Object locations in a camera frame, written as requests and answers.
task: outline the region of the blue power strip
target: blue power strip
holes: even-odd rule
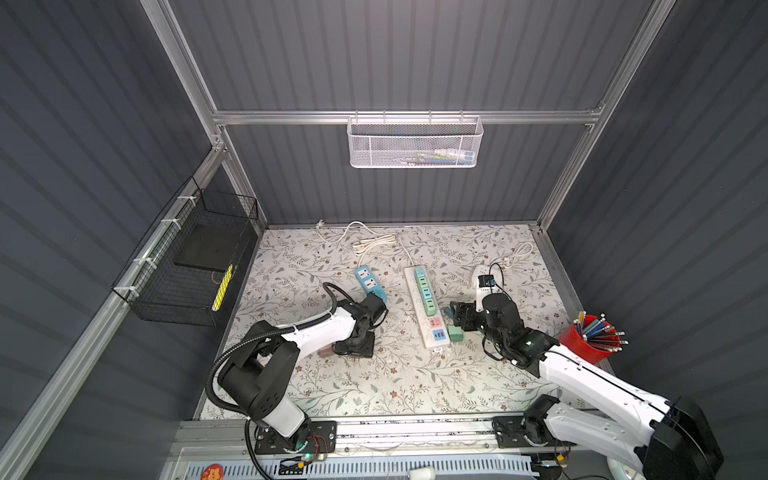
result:
[[[384,289],[379,284],[376,277],[373,276],[373,272],[369,266],[363,265],[355,270],[355,276],[357,276],[357,281],[360,282],[362,289],[365,290],[366,293],[373,293],[378,298],[384,300],[384,304],[386,305],[386,293],[384,293]]]

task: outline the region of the coiled white cable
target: coiled white cable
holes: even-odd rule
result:
[[[366,254],[373,248],[378,247],[379,245],[395,245],[397,243],[400,244],[400,247],[402,247],[402,251],[406,252],[406,255],[408,256],[408,260],[410,260],[411,265],[415,265],[413,263],[413,258],[411,257],[411,254],[408,252],[408,249],[406,246],[402,243],[402,240],[396,233],[377,233],[373,230],[369,229],[367,225],[365,225],[363,222],[360,222],[358,220],[355,220],[353,222],[349,222],[349,225],[346,226],[343,233],[341,234],[341,237],[331,241],[328,240],[323,236],[322,233],[320,233],[320,228],[325,226],[325,222],[322,220],[317,222],[317,225],[315,225],[315,230],[317,230],[317,234],[322,238],[325,242],[333,245],[335,243],[341,243],[341,240],[346,237],[347,232],[349,232],[349,228],[354,224],[359,224],[366,230],[368,230],[370,233],[373,233],[375,237],[373,238],[366,238],[364,240],[361,240],[359,242],[355,242],[352,244],[352,250],[355,252],[355,256],[359,257],[358,266],[365,265],[362,262],[362,259],[365,258]]]

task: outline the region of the green block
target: green block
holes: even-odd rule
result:
[[[464,331],[459,326],[448,325],[448,337],[451,339],[451,342],[453,343],[463,342]]]

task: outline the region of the white mesh basket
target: white mesh basket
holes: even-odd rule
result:
[[[355,168],[470,168],[477,164],[482,123],[480,117],[378,123],[350,117],[346,133]]]

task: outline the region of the floral tablecloth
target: floral tablecloth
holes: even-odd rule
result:
[[[514,253],[520,242],[534,251],[504,268],[505,290],[518,304],[527,326],[557,336],[567,325],[560,296],[525,225],[391,227],[417,264],[426,265],[438,304],[474,301],[470,276],[479,263],[490,265]],[[341,230],[323,230],[337,238]],[[267,230],[247,280],[232,329],[231,346],[257,321],[293,323],[324,311],[329,299],[320,284],[332,281],[362,299],[355,278],[351,244],[371,237],[350,230],[341,243],[330,245],[315,230]],[[301,360],[288,395],[309,416],[404,415],[423,413],[501,412],[523,410],[542,393],[584,408],[581,399],[551,383],[522,372],[506,360],[496,362],[482,351],[481,337],[465,340],[443,353],[424,347],[402,270],[409,265],[400,246],[373,250],[365,258],[389,296],[389,315],[376,329],[372,359],[345,356]],[[219,389],[219,395],[228,399]],[[201,419],[229,419],[206,400]]]

